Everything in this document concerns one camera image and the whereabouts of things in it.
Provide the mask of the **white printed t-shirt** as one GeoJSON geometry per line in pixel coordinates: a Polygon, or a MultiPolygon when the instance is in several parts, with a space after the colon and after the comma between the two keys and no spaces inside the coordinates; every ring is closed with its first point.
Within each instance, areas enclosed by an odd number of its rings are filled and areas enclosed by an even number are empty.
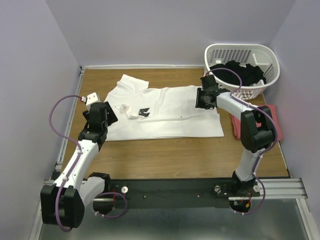
{"type": "Polygon", "coordinates": [[[106,101],[118,121],[108,141],[224,136],[216,109],[196,108],[197,86],[150,88],[149,82],[122,75],[106,101]]]}

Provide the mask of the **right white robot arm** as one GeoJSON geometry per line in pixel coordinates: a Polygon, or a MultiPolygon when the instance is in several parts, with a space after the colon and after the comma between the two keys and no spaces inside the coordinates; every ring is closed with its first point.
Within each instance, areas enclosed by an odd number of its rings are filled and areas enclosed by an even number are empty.
{"type": "Polygon", "coordinates": [[[265,152],[278,140],[275,121],[268,106],[256,106],[219,88],[212,74],[200,78],[195,107],[205,110],[220,108],[240,121],[240,141],[243,146],[241,160],[232,174],[230,191],[241,196],[255,185],[256,171],[265,152]]]}

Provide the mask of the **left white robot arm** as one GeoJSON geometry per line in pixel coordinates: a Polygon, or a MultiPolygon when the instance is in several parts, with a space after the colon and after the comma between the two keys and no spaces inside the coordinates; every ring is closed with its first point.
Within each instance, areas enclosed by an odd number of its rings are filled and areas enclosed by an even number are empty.
{"type": "Polygon", "coordinates": [[[76,148],[62,174],[40,192],[42,221],[57,225],[64,232],[78,228],[84,218],[85,208],[97,196],[110,194],[110,176],[94,173],[83,183],[89,165],[100,152],[107,139],[108,127],[117,122],[110,104],[92,103],[83,112],[86,124],[75,141],[76,148]]]}

